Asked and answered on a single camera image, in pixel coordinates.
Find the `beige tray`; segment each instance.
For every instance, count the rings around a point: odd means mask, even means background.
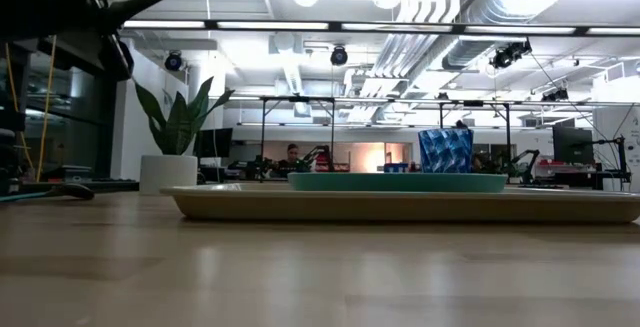
[[[599,191],[301,192],[238,183],[162,192],[195,219],[628,223],[640,216],[640,195]]]

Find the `robotic arm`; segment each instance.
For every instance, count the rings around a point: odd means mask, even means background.
[[[0,43],[45,38],[64,32],[91,31],[99,39],[98,60],[117,80],[126,80],[133,59],[117,30],[128,19],[162,0],[0,0],[7,23]]]

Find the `table surface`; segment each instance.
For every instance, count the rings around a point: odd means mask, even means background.
[[[616,327],[640,228],[207,223],[137,193],[0,205],[0,325]]]

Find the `fluorescent light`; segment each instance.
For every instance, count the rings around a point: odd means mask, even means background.
[[[380,32],[422,32],[447,33],[451,26],[434,24],[397,24],[397,23],[343,23],[343,31],[380,31]]]
[[[379,121],[376,121],[376,123],[379,123],[379,124],[394,124],[394,125],[399,125],[400,123],[402,123],[402,121],[379,120]]]
[[[336,98],[336,102],[387,103],[393,101],[393,98]]]
[[[325,125],[322,123],[283,123],[281,126],[287,127],[329,127],[331,125]]]
[[[640,35],[640,28],[634,27],[595,27],[589,28],[587,31],[588,35],[607,35],[607,36],[616,36],[616,35]]]
[[[279,123],[265,123],[265,126],[280,126]],[[238,126],[262,126],[260,122],[238,122]]]
[[[545,27],[545,26],[467,26],[467,33],[506,33],[517,35],[559,34],[570,35],[576,31],[575,27]]]
[[[260,97],[257,96],[231,96],[230,101],[259,101]]]
[[[438,104],[444,102],[450,102],[449,100],[434,100],[434,99],[399,99],[396,100],[398,103],[430,103],[430,104]]]
[[[255,21],[221,21],[218,29],[232,30],[328,30],[326,22],[255,22]]]
[[[142,20],[142,21],[126,21],[124,23],[124,28],[131,28],[131,29],[164,29],[164,28],[171,28],[171,29],[204,29],[205,28],[205,24],[204,21],[163,21],[163,20],[156,20],[156,21],[149,21],[149,20]]]
[[[487,41],[487,42],[526,42],[526,37],[504,36],[460,36],[460,41]]]

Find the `security camera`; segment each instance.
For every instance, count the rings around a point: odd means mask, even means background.
[[[349,55],[347,55],[347,51],[343,46],[335,46],[333,48],[333,52],[331,53],[331,64],[334,66],[342,66],[347,63],[347,59],[349,59]]]
[[[182,68],[182,52],[180,51],[171,51],[169,52],[169,57],[164,61],[164,68],[168,71],[180,71]]]

